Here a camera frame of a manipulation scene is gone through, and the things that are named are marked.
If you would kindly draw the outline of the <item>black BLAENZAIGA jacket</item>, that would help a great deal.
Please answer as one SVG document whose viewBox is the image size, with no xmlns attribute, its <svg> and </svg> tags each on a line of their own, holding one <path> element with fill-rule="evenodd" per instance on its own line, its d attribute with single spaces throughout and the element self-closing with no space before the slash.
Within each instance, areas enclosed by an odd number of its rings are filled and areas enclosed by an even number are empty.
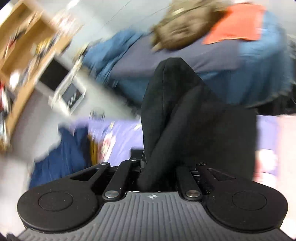
<svg viewBox="0 0 296 241">
<path fill-rule="evenodd" d="M 181 58 L 161 61 L 142 102 L 146 166 L 141 191 L 160 191 L 181 166 L 209 167 L 252 180 L 256 113 L 226 104 Z"/>
</svg>

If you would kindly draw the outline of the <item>lavender floral bed sheet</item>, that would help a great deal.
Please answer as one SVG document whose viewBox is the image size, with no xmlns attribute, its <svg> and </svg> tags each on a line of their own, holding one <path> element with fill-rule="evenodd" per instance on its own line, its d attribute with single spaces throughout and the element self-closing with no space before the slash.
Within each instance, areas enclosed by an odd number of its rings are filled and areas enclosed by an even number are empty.
<svg viewBox="0 0 296 241">
<path fill-rule="evenodd" d="M 103 160 L 117 166 L 130 157 L 132 148 L 142 149 L 143 133 L 139 120 L 80 119 L 69 126 L 70 133 L 86 127 L 97 143 L 107 145 Z M 295 115 L 258 115 L 255 159 L 259 167 L 255 181 L 295 178 Z"/>
</svg>

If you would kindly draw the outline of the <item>folded mustard yellow garment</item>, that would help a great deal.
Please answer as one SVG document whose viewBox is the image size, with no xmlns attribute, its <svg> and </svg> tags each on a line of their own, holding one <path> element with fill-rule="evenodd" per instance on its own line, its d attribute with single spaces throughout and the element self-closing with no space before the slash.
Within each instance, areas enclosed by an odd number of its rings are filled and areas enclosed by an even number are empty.
<svg viewBox="0 0 296 241">
<path fill-rule="evenodd" d="M 91 137 L 88 136 L 89 138 L 89 152 L 90 152 L 90 160 L 92 166 L 97 164 L 97 158 L 98 158 L 98 144 L 97 142 Z"/>
</svg>

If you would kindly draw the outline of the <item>crumpled blue duvet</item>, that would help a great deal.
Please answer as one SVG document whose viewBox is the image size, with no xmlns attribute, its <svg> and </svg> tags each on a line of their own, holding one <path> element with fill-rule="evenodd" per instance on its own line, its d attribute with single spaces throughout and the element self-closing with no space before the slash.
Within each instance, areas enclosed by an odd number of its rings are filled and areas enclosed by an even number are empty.
<svg viewBox="0 0 296 241">
<path fill-rule="evenodd" d="M 132 29 L 119 31 L 110 39 L 88 48 L 82 63 L 96 82 L 108 84 L 115 64 L 143 36 L 144 33 Z"/>
</svg>

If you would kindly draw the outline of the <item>folded navy blue jacket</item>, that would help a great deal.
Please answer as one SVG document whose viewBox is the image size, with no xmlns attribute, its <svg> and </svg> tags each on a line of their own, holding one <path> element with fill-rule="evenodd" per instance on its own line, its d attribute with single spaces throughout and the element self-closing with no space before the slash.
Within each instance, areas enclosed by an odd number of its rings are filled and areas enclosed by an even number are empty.
<svg viewBox="0 0 296 241">
<path fill-rule="evenodd" d="M 29 189 L 63 178 L 91 166 L 88 127 L 77 128 L 73 133 L 66 127 L 58 129 L 59 145 L 35 163 Z"/>
</svg>

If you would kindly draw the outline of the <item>white device with screen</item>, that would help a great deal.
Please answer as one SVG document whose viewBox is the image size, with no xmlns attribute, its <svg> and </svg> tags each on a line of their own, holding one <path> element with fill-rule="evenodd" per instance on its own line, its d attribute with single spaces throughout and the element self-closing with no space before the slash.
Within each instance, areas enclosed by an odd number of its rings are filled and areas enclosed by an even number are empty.
<svg viewBox="0 0 296 241">
<path fill-rule="evenodd" d="M 48 104 L 52 110 L 65 116 L 71 116 L 86 94 L 86 87 L 82 84 L 77 72 L 70 71 L 57 87 Z"/>
</svg>

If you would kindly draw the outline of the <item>white framed monitor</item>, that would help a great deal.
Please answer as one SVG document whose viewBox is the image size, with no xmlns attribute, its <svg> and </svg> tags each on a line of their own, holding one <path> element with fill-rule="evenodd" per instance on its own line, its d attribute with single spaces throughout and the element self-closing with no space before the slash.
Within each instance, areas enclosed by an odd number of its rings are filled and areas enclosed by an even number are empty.
<svg viewBox="0 0 296 241">
<path fill-rule="evenodd" d="M 45 97 L 62 96 L 72 80 L 70 65 L 58 55 L 53 55 L 38 72 L 36 90 Z"/>
</svg>

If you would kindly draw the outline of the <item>olive brown jacket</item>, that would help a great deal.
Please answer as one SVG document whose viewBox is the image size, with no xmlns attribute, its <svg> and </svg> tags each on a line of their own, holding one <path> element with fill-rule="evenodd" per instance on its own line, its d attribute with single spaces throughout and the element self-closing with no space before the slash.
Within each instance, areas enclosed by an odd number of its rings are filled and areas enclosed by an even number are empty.
<svg viewBox="0 0 296 241">
<path fill-rule="evenodd" d="M 191 45 L 224 17 L 230 5 L 230 1 L 172 1 L 163 19 L 152 29 L 153 51 Z"/>
</svg>

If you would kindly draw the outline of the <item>orange cloth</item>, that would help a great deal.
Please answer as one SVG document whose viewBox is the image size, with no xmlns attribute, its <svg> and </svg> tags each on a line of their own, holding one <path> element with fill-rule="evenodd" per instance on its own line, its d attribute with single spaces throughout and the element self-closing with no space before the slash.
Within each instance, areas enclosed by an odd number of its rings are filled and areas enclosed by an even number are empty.
<svg viewBox="0 0 296 241">
<path fill-rule="evenodd" d="M 229 6 L 226 15 L 206 35 L 203 44 L 210 45 L 224 40 L 259 40 L 265 12 L 266 8 L 258 4 Z"/>
</svg>

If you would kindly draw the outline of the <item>wooden wall shelf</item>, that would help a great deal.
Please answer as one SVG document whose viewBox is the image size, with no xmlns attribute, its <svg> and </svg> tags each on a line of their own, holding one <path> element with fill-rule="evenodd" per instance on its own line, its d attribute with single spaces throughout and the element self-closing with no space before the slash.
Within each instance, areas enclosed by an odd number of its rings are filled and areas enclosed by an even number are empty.
<svg viewBox="0 0 296 241">
<path fill-rule="evenodd" d="M 61 29 L 51 22 L 49 15 L 45 13 L 34 1 L 18 1 L 10 15 L 1 24 L 1 37 L 5 40 L 16 30 L 21 23 L 34 17 L 28 29 L 22 37 L 12 45 L 8 55 L 1 61 L 1 83 L 9 86 L 10 75 L 16 70 L 24 70 L 33 59 L 33 49 L 41 42 L 52 38 L 55 34 L 61 33 Z M 62 53 L 71 43 L 72 35 L 61 33 L 60 39 L 50 48 L 48 53 L 39 61 L 25 84 L 15 92 L 16 98 L 13 101 L 12 110 L 4 118 L 8 140 L 1 138 L 1 152 L 4 153 L 11 148 L 10 138 L 14 133 L 23 108 L 28 102 L 35 88 L 36 77 L 41 68 L 45 66 L 52 54 Z"/>
</svg>

